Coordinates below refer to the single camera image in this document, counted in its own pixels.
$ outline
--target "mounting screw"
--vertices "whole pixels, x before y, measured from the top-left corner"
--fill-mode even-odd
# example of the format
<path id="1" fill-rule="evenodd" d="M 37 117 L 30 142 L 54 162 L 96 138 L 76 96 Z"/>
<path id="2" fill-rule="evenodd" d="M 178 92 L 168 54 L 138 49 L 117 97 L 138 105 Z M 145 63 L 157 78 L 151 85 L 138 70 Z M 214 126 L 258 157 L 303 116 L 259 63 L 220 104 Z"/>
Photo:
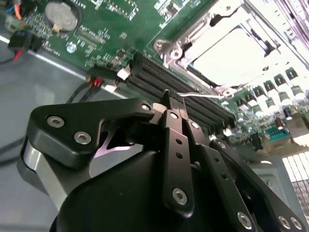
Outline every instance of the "mounting screw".
<path id="1" fill-rule="evenodd" d="M 64 121 L 62 118 L 57 116 L 50 116 L 47 118 L 47 123 L 51 127 L 60 128 L 64 126 Z"/>
<path id="2" fill-rule="evenodd" d="M 162 49 L 162 41 L 160 40 L 157 40 L 155 43 L 154 43 L 154 48 L 157 49 L 157 50 L 161 50 Z"/>
<path id="3" fill-rule="evenodd" d="M 76 132 L 74 134 L 74 140 L 82 145 L 87 145 L 91 142 L 91 136 L 83 131 Z"/>
<path id="4" fill-rule="evenodd" d="M 180 188 L 174 188 L 172 194 L 178 204 L 185 205 L 188 203 L 187 195 Z"/>
<path id="5" fill-rule="evenodd" d="M 68 53 L 74 53 L 74 52 L 76 52 L 76 50 L 77 50 L 77 46 L 76 46 L 76 44 L 74 44 L 74 43 L 72 43 L 72 42 L 69 42 L 68 44 L 67 44 L 67 52 Z"/>
<path id="6" fill-rule="evenodd" d="M 278 218 L 279 218 L 279 221 L 280 221 L 281 225 L 282 225 L 284 228 L 286 228 L 286 229 L 288 229 L 288 230 L 291 228 L 290 223 L 289 223 L 284 217 L 279 216 Z"/>
<path id="7" fill-rule="evenodd" d="M 169 55 L 172 59 L 179 59 L 182 57 L 183 51 L 180 48 L 174 48 Z"/>
<path id="8" fill-rule="evenodd" d="M 222 147 L 223 149 L 226 149 L 226 146 L 225 146 L 224 143 L 222 143 L 222 142 L 219 141 L 218 144 L 219 144 L 219 146 Z"/>
<path id="9" fill-rule="evenodd" d="M 238 221 L 242 224 L 242 226 L 244 228 L 246 228 L 247 230 L 252 229 L 252 223 L 251 223 L 250 219 L 243 212 L 238 212 L 237 218 L 238 218 Z"/>
<path id="10" fill-rule="evenodd" d="M 296 228 L 298 228 L 299 230 L 302 230 L 303 227 L 301 226 L 301 224 L 299 223 L 299 221 L 296 220 L 296 218 L 291 217 L 291 221 L 292 223 L 295 225 Z"/>
<path id="11" fill-rule="evenodd" d="M 172 118 L 174 118 L 174 119 L 177 119 L 177 118 L 178 118 L 177 114 L 175 114 L 175 113 L 173 113 L 173 112 L 171 112 L 170 115 L 171 115 Z"/>
<path id="12" fill-rule="evenodd" d="M 192 125 L 195 129 L 198 129 L 198 124 L 197 124 L 197 123 L 192 122 L 191 125 Z"/>
<path id="13" fill-rule="evenodd" d="M 150 107 L 146 104 L 142 104 L 141 107 L 144 109 L 144 110 L 151 110 Z"/>

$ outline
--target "white component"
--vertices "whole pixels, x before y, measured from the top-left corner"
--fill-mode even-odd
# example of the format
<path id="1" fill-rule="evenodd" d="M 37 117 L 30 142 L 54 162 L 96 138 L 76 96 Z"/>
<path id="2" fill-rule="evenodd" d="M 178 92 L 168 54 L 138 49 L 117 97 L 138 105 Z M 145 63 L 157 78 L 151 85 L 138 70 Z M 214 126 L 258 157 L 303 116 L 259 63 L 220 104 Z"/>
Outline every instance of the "white component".
<path id="1" fill-rule="evenodd" d="M 130 69 L 130 66 L 127 65 L 125 68 L 122 68 L 117 73 L 117 76 L 125 81 L 130 76 L 130 74 L 131 74 L 131 69 Z"/>
<path id="2" fill-rule="evenodd" d="M 241 105 L 238 107 L 241 111 L 246 111 L 246 110 L 249 110 L 249 107 L 246 106 L 246 105 Z"/>
<path id="3" fill-rule="evenodd" d="M 258 105 L 258 103 L 257 103 L 256 100 L 250 100 L 250 101 L 248 101 L 248 104 L 249 104 L 249 106 L 251 106 L 251 107 L 254 107 L 254 106 Z"/>
<path id="4" fill-rule="evenodd" d="M 226 137 L 229 137 L 232 135 L 232 131 L 229 129 L 229 128 L 226 128 L 225 130 L 223 130 L 223 134 L 226 136 Z"/>
<path id="5" fill-rule="evenodd" d="M 117 89 L 117 86 L 106 85 L 104 89 L 110 93 L 114 93 L 114 91 Z"/>
<path id="6" fill-rule="evenodd" d="M 194 68 L 218 85 L 238 86 L 244 82 L 242 76 L 263 66 L 264 55 L 242 29 L 235 29 L 201 55 Z"/>
<path id="7" fill-rule="evenodd" d="M 210 140 L 214 140 L 214 139 L 216 139 L 217 137 L 214 135 L 214 134 L 212 134 L 211 136 L 209 136 L 209 139 Z"/>

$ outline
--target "motherboard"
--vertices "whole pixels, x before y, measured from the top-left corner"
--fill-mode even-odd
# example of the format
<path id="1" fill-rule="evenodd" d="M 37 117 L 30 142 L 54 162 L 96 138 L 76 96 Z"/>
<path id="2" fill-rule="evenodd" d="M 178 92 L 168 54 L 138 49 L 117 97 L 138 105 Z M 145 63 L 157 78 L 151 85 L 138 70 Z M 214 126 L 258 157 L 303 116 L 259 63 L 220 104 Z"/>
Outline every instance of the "motherboard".
<path id="1" fill-rule="evenodd" d="M 35 35 L 89 75 L 115 72 L 110 92 L 150 102 L 166 89 L 183 94 L 210 139 L 268 151 L 290 138 L 306 145 L 309 130 L 291 123 L 308 124 L 303 1 L 21 0 L 20 10 L 22 20 L 7 8 L 8 30 Z"/>

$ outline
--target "red wire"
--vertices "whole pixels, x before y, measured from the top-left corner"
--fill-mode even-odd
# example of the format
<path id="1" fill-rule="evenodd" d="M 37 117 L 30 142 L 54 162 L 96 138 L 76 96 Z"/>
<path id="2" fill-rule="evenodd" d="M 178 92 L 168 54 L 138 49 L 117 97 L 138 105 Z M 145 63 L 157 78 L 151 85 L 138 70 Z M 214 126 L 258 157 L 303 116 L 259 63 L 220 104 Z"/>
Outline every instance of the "red wire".
<path id="1" fill-rule="evenodd" d="M 17 51 L 16 54 L 15 54 L 15 56 L 13 57 L 13 60 L 14 60 L 14 61 L 18 60 L 18 58 L 20 57 L 20 55 L 21 55 L 22 53 L 23 53 L 22 50 Z"/>

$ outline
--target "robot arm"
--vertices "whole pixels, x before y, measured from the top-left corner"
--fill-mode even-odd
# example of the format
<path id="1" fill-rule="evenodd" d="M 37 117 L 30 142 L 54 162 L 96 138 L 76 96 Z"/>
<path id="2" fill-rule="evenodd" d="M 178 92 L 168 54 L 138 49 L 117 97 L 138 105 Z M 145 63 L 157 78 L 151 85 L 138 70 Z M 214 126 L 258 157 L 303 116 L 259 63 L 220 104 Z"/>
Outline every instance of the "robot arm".
<path id="1" fill-rule="evenodd" d="M 143 151 L 94 178 L 89 163 Z M 301 220 L 224 141 L 205 138 L 167 91 L 138 99 L 42 106 L 30 116 L 18 164 L 59 214 L 53 232 L 304 232 Z"/>

